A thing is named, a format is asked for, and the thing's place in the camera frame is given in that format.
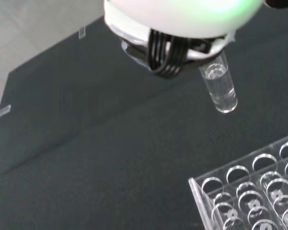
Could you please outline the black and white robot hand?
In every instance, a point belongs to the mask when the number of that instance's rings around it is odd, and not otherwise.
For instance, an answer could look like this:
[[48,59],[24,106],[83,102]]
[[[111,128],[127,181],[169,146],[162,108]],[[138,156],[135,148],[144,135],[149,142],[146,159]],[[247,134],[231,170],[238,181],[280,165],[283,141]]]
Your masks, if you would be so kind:
[[263,5],[281,10],[288,0],[106,0],[104,21],[133,59],[172,79],[217,57]]

